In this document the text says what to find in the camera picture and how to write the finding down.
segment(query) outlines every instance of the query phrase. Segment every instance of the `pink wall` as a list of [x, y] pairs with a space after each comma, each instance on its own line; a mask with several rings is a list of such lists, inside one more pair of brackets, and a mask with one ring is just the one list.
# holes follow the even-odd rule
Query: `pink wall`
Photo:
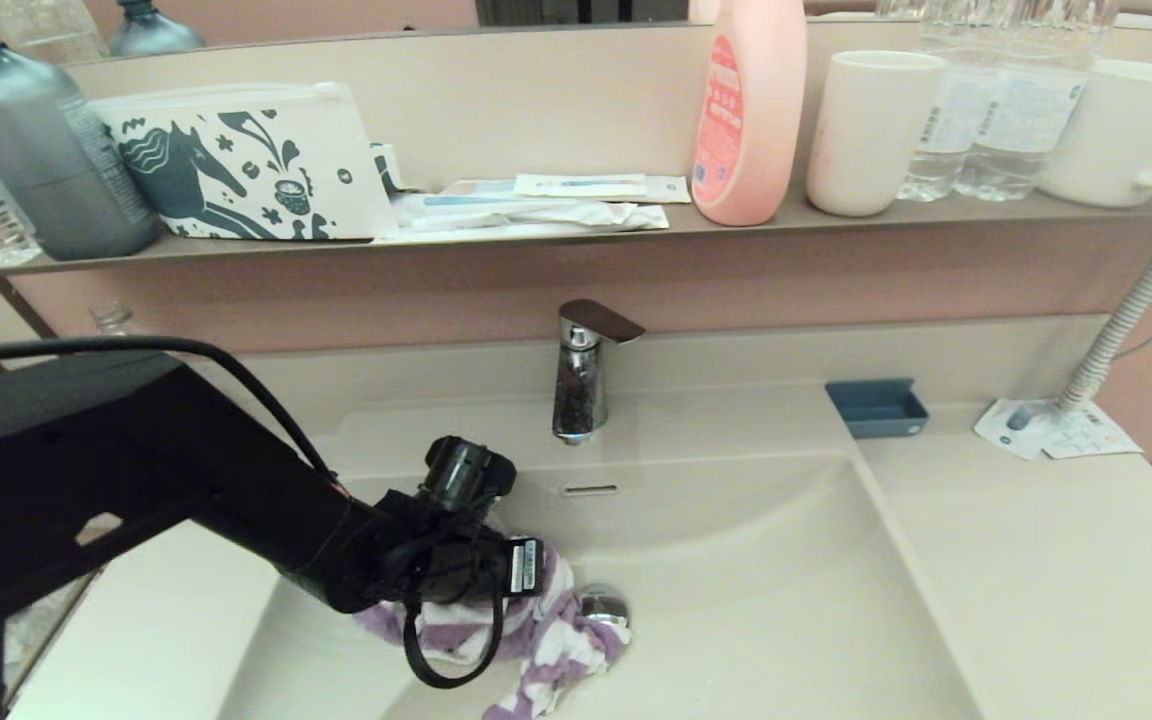
[[[116, 296], [153, 332], [305, 350], [552, 338], [558, 305], [578, 296], [653, 332], [1097, 313], [1151, 252], [1152, 223], [992, 225], [202, 262], [15, 282], [61, 333], [90, 332], [88, 304]], [[1152, 350], [1124, 361], [1100, 400], [1152, 457]]]
[[[169, 17], [197, 29], [212, 46], [305, 40], [403, 26], [479, 26], [473, 0], [156, 0]], [[96, 25], [108, 38], [122, 23], [115, 0], [88, 0]]]

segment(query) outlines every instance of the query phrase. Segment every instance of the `pink bottle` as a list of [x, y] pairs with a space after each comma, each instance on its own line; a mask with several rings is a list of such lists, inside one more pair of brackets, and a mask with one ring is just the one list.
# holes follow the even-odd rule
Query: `pink bottle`
[[765, 223], [785, 200], [806, 47], [803, 0], [722, 0], [691, 177], [696, 206], [713, 222]]

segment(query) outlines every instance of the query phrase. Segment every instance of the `gray bottle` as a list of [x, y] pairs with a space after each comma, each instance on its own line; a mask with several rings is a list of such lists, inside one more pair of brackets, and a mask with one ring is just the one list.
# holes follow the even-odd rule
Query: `gray bottle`
[[123, 6], [126, 18], [109, 41], [113, 55], [165, 55], [207, 46], [196, 29], [166, 17], [150, 0], [118, 0], [118, 3]]
[[132, 255], [156, 218], [65, 70], [0, 43], [0, 187], [56, 260]]

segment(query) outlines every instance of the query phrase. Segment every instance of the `sticker label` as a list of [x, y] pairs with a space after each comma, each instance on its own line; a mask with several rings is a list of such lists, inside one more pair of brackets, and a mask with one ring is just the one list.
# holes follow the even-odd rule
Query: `sticker label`
[[705, 104], [700, 109], [700, 130], [696, 136], [691, 192], [697, 202], [717, 200], [727, 190], [740, 159], [744, 126], [745, 101], [741, 92], [736, 51], [727, 36], [719, 35], [708, 53]]
[[544, 568], [544, 546], [536, 538], [520, 538], [511, 541], [509, 562], [509, 592], [507, 597], [539, 594]]
[[1060, 142], [1087, 74], [1005, 65], [977, 142], [1010, 152], [1049, 152]]
[[100, 173], [128, 222], [139, 223], [149, 218], [150, 209], [141, 198], [141, 191], [136, 190], [131, 176], [123, 169], [123, 159], [119, 158], [114, 143], [109, 141], [105, 123], [88, 106], [88, 100], [82, 94], [75, 94], [68, 100], [61, 100], [59, 105], [65, 114], [65, 122], [69, 123], [74, 135], [78, 137], [83, 152], [96, 165], [96, 172]]
[[988, 68], [950, 65], [923, 127], [919, 150], [956, 154], [972, 149], [995, 96], [998, 74]]
[[998, 400], [975, 424], [975, 433], [1023, 460], [1045, 452], [1053, 460], [1140, 452], [1094, 402], [1061, 414], [1053, 400]]

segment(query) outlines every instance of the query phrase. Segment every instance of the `black cable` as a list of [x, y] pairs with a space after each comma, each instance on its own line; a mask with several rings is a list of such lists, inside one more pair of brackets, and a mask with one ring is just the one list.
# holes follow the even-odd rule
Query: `black cable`
[[500, 641], [505, 637], [505, 592], [502, 579], [495, 577], [495, 574], [493, 574], [492, 579], [492, 639], [483, 652], [479, 665], [470, 670], [470, 674], [461, 675], [460, 679], [448, 679], [447, 675], [440, 675], [429, 665], [425, 652], [420, 651], [420, 636], [416, 632], [416, 619], [420, 614], [420, 601], [403, 602], [403, 607], [407, 609], [407, 621], [403, 623], [403, 653], [407, 655], [407, 665], [411, 666], [412, 674], [422, 683], [440, 689], [440, 691], [449, 691], [449, 689], [458, 688], [477, 679], [495, 660], [495, 653], [500, 650]]
[[270, 415], [274, 416], [278, 420], [280, 427], [287, 432], [291, 441], [296, 444], [301, 455], [305, 456], [305, 460], [310, 462], [310, 465], [314, 467], [314, 470], [323, 473], [324, 480], [332, 484], [334, 487], [339, 487], [335, 482], [335, 475], [328, 469], [326, 462], [323, 461], [323, 456], [314, 448], [314, 444], [310, 442], [310, 438], [306, 437], [305, 430], [302, 430], [296, 420], [291, 418], [291, 414], [288, 414], [287, 409], [274, 397], [274, 393], [270, 392], [270, 388], [265, 387], [264, 382], [260, 382], [256, 376], [252, 374], [251, 370], [247, 369], [247, 365], [238, 363], [236, 357], [229, 355], [221, 348], [213, 344], [197, 341], [188, 340], [188, 338], [166, 338], [166, 336], [132, 336], [132, 338], [60, 338], [60, 340], [36, 340], [28, 342], [3, 342], [0, 343], [0, 361], [17, 361], [20, 357], [44, 357], [47, 355], [74, 355], [78, 353], [122, 353], [128, 350], [149, 350], [159, 353], [185, 353], [189, 355], [198, 355], [206, 357], [206, 359], [212, 361], [220, 365], [225, 372], [228, 372], [242, 386], [247, 388], [247, 392], [252, 393], [252, 396], [257, 401], [260, 401], [262, 406], [265, 406], [266, 410], [270, 410]]

